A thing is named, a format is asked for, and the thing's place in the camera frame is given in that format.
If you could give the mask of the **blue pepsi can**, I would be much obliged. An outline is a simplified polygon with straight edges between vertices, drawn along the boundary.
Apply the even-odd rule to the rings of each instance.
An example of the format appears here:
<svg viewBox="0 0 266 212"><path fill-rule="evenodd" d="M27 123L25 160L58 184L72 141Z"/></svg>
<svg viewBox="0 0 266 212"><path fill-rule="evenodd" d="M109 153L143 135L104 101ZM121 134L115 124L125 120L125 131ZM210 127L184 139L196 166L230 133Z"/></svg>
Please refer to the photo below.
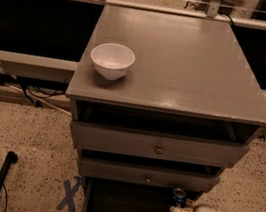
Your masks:
<svg viewBox="0 0 266 212"><path fill-rule="evenodd" d="M186 204L186 192L180 188L174 188L169 197L169 209L168 212L171 212L171 207L184 208Z"/></svg>

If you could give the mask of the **grey middle drawer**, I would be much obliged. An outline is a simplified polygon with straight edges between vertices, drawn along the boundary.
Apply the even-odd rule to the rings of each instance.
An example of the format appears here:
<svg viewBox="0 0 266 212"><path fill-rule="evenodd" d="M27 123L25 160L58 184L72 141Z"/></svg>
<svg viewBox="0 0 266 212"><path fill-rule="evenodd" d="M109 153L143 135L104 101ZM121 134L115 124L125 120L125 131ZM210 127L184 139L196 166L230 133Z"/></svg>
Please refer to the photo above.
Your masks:
<svg viewBox="0 0 266 212"><path fill-rule="evenodd" d="M219 183L216 167L90 149L78 152L82 176L195 192L209 192Z"/></svg>

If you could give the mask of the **grey top drawer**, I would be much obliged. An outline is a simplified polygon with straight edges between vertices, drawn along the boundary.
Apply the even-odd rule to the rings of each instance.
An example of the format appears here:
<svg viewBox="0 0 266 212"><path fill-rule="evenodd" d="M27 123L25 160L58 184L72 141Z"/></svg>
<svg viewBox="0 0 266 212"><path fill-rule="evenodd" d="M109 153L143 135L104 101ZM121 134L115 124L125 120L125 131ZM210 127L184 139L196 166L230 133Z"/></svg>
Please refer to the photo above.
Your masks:
<svg viewBox="0 0 266 212"><path fill-rule="evenodd" d="M79 149L230 167L248 152L255 126L71 100Z"/></svg>

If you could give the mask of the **grey drawer cabinet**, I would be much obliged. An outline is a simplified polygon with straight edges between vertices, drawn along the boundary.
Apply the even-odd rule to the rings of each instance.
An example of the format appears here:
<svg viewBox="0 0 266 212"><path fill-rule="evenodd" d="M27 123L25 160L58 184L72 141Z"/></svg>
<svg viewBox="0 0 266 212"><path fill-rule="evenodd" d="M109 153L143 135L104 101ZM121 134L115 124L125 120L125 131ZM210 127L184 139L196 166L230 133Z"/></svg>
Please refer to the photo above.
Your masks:
<svg viewBox="0 0 266 212"><path fill-rule="evenodd" d="M117 80L97 73L90 52L106 43L135 54ZM68 90L72 99L266 127L263 96L227 23L106 6Z"/></svg>

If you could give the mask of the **blue tape cross mark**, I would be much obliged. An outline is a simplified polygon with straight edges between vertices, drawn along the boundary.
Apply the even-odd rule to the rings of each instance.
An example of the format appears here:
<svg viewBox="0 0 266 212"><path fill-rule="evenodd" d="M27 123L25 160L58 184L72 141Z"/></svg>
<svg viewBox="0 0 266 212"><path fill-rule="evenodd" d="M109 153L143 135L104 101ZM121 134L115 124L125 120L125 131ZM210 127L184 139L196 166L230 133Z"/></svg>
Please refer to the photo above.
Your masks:
<svg viewBox="0 0 266 212"><path fill-rule="evenodd" d="M62 199L61 202L59 202L59 204L56 206L57 210L63 210L65 207L67 207L69 212L76 212L74 195L80 189L82 179L80 176L75 176L74 179L76 181L75 185L71 185L71 182L69 180L63 182L64 191L66 194L64 196L64 199Z"/></svg>

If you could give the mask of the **white ceramic bowl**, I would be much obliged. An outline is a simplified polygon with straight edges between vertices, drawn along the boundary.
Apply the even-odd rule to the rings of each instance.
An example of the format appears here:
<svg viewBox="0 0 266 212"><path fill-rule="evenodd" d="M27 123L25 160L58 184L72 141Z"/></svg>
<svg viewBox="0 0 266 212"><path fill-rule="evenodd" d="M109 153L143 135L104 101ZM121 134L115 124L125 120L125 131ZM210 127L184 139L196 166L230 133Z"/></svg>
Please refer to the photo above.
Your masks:
<svg viewBox="0 0 266 212"><path fill-rule="evenodd" d="M135 54L123 44L110 42L92 49L90 58L98 74L105 79L115 81L130 72L135 61Z"/></svg>

